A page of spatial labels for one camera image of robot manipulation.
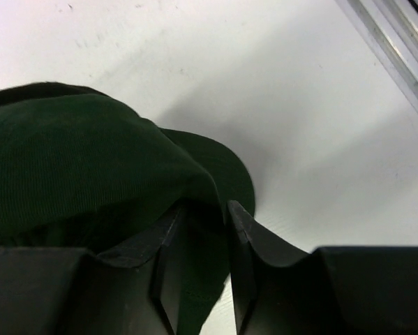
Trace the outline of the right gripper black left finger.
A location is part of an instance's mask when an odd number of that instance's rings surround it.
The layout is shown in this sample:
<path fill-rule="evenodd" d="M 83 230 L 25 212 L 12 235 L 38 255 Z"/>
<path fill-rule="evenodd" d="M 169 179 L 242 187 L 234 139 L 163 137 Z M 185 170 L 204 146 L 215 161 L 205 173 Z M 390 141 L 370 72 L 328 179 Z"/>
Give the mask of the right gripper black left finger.
<path fill-rule="evenodd" d="M 0 248 L 0 334 L 175 334 L 187 208 L 99 254 Z"/>

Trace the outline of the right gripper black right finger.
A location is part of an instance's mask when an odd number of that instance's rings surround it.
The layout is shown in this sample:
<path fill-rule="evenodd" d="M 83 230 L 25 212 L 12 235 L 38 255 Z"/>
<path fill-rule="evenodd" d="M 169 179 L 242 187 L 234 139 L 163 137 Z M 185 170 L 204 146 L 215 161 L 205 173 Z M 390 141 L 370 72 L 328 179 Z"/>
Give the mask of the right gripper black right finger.
<path fill-rule="evenodd" d="M 418 334 L 418 246 L 307 253 L 227 207 L 238 334 Z"/>

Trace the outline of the black cap green brim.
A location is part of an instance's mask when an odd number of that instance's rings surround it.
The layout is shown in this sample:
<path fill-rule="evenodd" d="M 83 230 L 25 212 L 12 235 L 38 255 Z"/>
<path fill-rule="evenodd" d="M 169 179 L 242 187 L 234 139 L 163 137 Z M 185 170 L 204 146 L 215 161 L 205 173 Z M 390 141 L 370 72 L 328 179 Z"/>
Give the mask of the black cap green brim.
<path fill-rule="evenodd" d="M 200 332 L 225 287 L 230 200 L 255 212 L 251 175 L 220 142 L 161 128 L 89 87 L 0 91 L 0 246 L 99 253 L 186 202 L 179 334 Z"/>

